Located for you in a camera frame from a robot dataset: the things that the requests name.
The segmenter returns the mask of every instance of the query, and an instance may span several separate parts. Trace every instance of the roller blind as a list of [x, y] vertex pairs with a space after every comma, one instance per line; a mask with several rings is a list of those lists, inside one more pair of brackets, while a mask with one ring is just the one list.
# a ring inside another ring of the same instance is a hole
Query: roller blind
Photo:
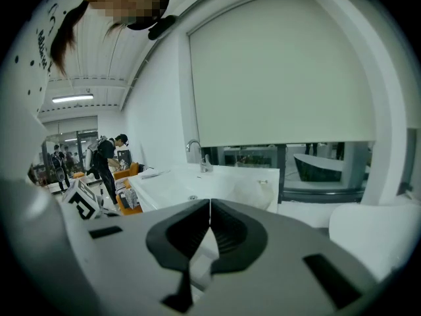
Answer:
[[401, 84], [408, 128], [421, 128], [421, 91], [416, 81], [415, 69], [399, 39], [397, 28], [369, 0], [350, 0], [366, 17], [382, 39], [397, 71]]
[[313, 0], [256, 0], [190, 37], [203, 146], [371, 141], [368, 80]]

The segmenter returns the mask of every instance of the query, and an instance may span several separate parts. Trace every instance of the ceiling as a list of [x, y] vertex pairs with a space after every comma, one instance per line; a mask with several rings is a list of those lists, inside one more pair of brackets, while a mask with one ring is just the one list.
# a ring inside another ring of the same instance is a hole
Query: ceiling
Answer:
[[[115, 30], [105, 36], [112, 23], [108, 18], [86, 13], [74, 28], [76, 46], [66, 52], [63, 76], [55, 66], [51, 75], [39, 118], [54, 120], [52, 115], [68, 113], [68, 109], [121, 110], [139, 56], [145, 49], [147, 32]], [[54, 97], [91, 93], [92, 100], [53, 103]]]

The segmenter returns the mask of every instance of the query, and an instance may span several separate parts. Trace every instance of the ceiling light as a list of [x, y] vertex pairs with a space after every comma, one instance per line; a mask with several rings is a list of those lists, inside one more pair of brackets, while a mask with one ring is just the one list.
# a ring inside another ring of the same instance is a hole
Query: ceiling light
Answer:
[[81, 99], [93, 99], [93, 96], [91, 94], [88, 94], [88, 95], [71, 95], [71, 96], [54, 97], [53, 103], [79, 101]]

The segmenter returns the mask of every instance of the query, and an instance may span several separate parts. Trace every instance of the black cap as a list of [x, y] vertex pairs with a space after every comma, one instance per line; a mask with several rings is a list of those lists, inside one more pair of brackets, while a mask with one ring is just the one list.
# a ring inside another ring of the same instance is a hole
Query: black cap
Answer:
[[123, 143], [127, 143], [127, 141], [129, 140], [125, 134], [121, 134], [119, 135], [119, 137]]

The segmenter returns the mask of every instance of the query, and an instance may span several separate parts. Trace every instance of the chrome faucet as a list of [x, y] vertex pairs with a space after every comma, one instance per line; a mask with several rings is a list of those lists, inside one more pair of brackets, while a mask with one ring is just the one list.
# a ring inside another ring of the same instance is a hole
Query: chrome faucet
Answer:
[[187, 143], [186, 145], [186, 151], [190, 152], [190, 148], [193, 145], [193, 143], [197, 143], [197, 145], [199, 146], [200, 149], [200, 172], [205, 173], [205, 172], [212, 172], [213, 171], [213, 165], [211, 164], [211, 162], [209, 161], [209, 155], [205, 155], [205, 158], [202, 158], [202, 147], [200, 146], [200, 143], [198, 140], [191, 140], [190, 142]]

